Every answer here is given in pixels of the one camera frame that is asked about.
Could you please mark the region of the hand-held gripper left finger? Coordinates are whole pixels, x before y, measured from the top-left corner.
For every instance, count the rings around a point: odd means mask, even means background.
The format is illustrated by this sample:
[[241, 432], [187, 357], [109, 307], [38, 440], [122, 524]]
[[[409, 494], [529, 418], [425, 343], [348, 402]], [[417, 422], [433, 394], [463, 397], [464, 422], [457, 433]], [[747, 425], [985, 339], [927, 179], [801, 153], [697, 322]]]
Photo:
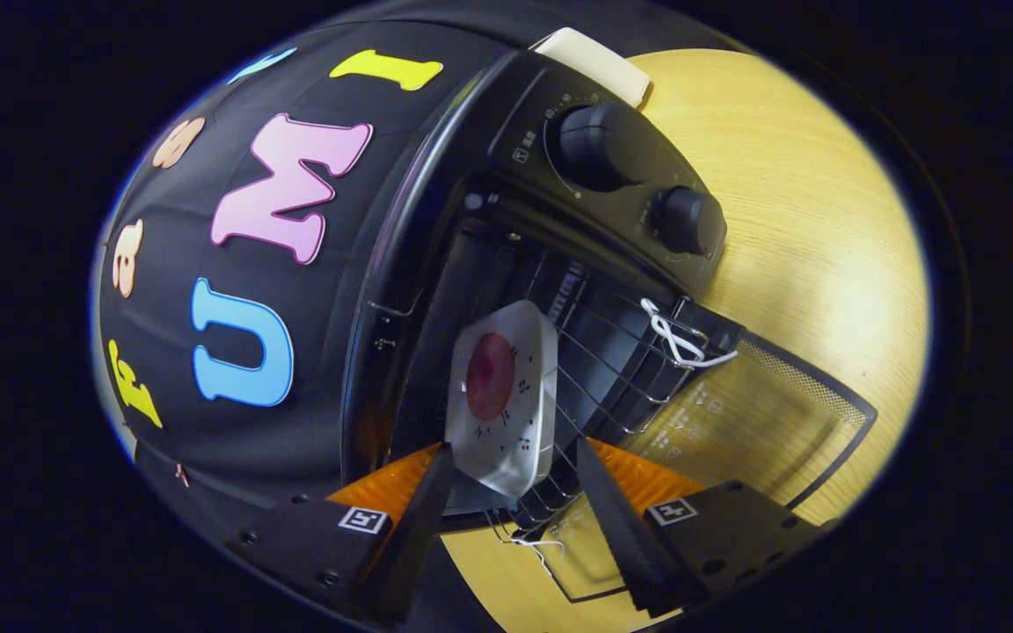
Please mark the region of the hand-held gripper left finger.
[[225, 546], [315, 608], [390, 628], [410, 612], [454, 474], [453, 448], [435, 442], [327, 496], [298, 493]]

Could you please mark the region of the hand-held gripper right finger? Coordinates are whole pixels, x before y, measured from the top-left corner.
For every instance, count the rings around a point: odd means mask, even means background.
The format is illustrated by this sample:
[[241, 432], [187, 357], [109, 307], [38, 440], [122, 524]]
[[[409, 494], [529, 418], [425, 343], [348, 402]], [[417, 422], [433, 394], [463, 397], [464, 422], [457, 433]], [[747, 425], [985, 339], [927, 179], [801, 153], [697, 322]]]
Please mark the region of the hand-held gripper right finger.
[[575, 469], [632, 604], [651, 616], [739, 592], [824, 535], [751, 485], [702, 485], [594, 438], [576, 440]]

